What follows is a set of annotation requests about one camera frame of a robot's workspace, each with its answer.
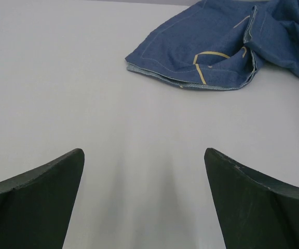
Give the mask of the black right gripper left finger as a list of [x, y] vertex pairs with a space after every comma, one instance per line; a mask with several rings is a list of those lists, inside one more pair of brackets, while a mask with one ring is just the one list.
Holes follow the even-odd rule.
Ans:
[[63, 248], [84, 163], [77, 148], [0, 182], [0, 248]]

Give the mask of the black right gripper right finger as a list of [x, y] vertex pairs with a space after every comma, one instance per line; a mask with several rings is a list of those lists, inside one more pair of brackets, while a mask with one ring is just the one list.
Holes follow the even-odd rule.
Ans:
[[299, 248], [299, 187], [214, 148], [204, 160], [226, 248]]

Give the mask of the blue fish-print placemat cloth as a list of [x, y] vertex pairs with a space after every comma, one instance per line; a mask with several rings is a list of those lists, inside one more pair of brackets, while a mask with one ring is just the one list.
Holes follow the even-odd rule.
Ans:
[[153, 30], [127, 70], [193, 90], [237, 90], [264, 63], [299, 77], [299, 1], [199, 1]]

